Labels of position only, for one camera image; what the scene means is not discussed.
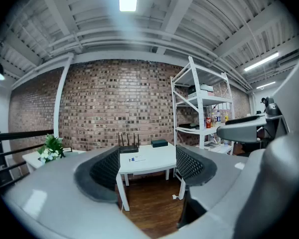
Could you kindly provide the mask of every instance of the green leaves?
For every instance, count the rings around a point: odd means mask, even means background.
[[[51,152],[55,152],[57,150],[63,156],[63,147],[61,141],[62,139],[55,138],[53,135],[48,134],[45,140],[45,147],[50,149]]]
[[[42,146],[42,147],[38,150],[39,154],[41,155],[41,154],[44,152],[44,150],[45,150],[45,145]]]

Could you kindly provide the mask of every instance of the white metal shelf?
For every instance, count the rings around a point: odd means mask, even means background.
[[[204,107],[209,107],[212,105],[217,105],[221,103],[230,103],[232,119],[235,118],[235,111],[233,106],[233,99],[231,95],[231,89],[228,82],[228,78],[226,73],[216,73],[208,68],[195,65],[193,58],[191,56],[188,57],[189,63],[173,78],[170,78],[171,82],[171,92],[172,92],[172,100],[173,100],[173,116],[174,116],[174,144],[177,144],[177,131],[184,132],[184,133],[191,133],[199,135],[199,148],[204,148],[205,143],[205,136],[209,134],[213,134],[217,132],[217,128],[219,126],[212,127],[212,128],[205,128],[204,125]],[[225,81],[227,83],[227,90],[230,95],[230,98],[222,98],[222,97],[215,97],[215,96],[206,96],[205,92],[200,89],[200,85],[202,83],[208,85],[214,85],[218,82]],[[196,88],[197,96],[194,98],[186,99],[177,91],[175,91],[175,86],[184,86],[190,87],[194,85]],[[175,97],[178,96],[181,101],[176,103]],[[177,107],[192,107],[195,111],[198,112],[199,118],[199,129],[189,129],[184,127],[177,126]],[[213,148],[214,151],[221,151],[222,153],[227,153],[230,151],[232,154],[234,142],[231,143],[231,146],[225,146],[221,144],[218,147]]]
[[[203,135],[208,135],[208,134],[211,134],[211,133],[216,133],[218,127],[220,127],[220,126],[222,126],[224,124],[225,123],[221,123],[218,126],[214,126],[214,127],[211,127],[211,128],[205,128],[205,129],[203,129],[202,130]],[[185,128],[185,127],[178,126],[176,128],[176,130],[184,132],[184,133],[200,134],[200,130],[199,129],[194,129],[194,128]]]
[[[210,69],[195,65],[197,70],[197,77],[201,83],[213,85],[214,82],[219,81],[227,81],[227,78],[222,75],[218,74]],[[193,75],[190,73],[191,68],[187,71],[186,69],[183,72],[180,72],[178,75],[175,76],[174,82],[176,85],[183,85],[185,87],[189,87],[195,85],[195,81]]]
[[[214,97],[214,96],[206,96],[206,97],[203,97],[203,104],[204,106],[212,106],[212,105],[217,105],[217,104],[221,104],[221,103],[231,103],[231,99],[229,98],[221,98],[221,97]],[[197,106],[198,104],[198,100],[197,100],[197,97],[193,97],[193,98],[189,98],[189,99],[186,99],[188,102],[190,102],[192,105],[195,105]],[[181,102],[178,102],[176,103],[177,106],[179,105],[185,105],[186,102],[185,101],[181,101]]]
[[[206,141],[204,148],[206,148],[206,145],[208,145],[209,143],[210,143],[209,141]],[[218,153],[227,153],[228,151],[231,151],[232,147],[233,146],[230,146],[230,145],[220,144],[219,146],[216,146],[214,148],[210,148],[208,150],[218,152]]]

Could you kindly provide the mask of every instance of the red bottle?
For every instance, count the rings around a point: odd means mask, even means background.
[[[211,118],[207,117],[206,118],[206,128],[210,128],[211,127]]]

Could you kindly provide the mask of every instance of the potted plant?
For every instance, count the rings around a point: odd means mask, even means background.
[[[53,135],[48,134],[45,139],[45,144],[38,152],[40,154],[40,161],[45,164],[55,159],[64,157],[61,138],[55,138]]]

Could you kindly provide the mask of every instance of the ceiling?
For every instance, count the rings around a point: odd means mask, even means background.
[[[19,0],[0,30],[0,63],[14,81],[69,51],[135,50],[183,58],[246,91],[299,60],[299,26],[278,0]],[[279,52],[248,72],[244,68]]]

